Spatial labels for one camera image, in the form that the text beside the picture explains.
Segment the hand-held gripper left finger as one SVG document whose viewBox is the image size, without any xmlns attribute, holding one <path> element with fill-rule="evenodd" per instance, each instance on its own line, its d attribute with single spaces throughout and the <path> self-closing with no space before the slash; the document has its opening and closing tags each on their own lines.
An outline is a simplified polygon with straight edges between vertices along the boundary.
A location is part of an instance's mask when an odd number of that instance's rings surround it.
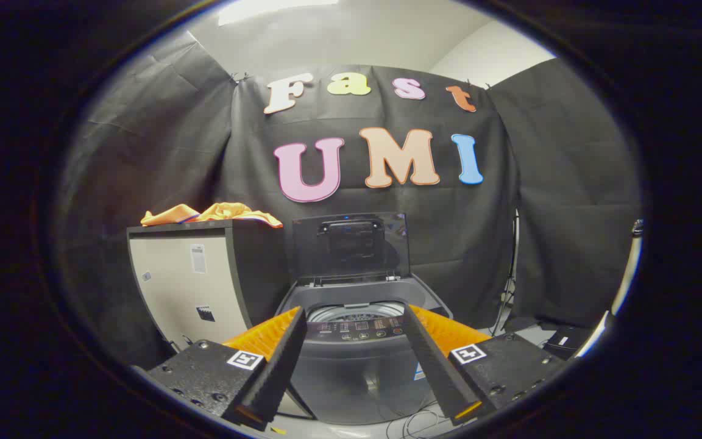
<svg viewBox="0 0 702 439">
<path fill-rule="evenodd" d="M 262 432 L 275 419 L 306 335 L 306 313 L 295 306 L 223 343 L 199 340 L 158 366 L 132 370 L 181 413 L 234 432 Z"/>
</svg>

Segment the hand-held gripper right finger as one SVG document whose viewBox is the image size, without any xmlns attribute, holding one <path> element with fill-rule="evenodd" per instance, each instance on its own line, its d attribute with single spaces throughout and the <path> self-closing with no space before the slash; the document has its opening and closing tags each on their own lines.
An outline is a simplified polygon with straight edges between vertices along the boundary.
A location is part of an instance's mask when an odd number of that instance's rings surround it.
<svg viewBox="0 0 702 439">
<path fill-rule="evenodd" d="M 457 426 L 515 405 L 567 362 L 515 333 L 490 337 L 409 304 L 402 330 L 444 416 Z"/>
</svg>

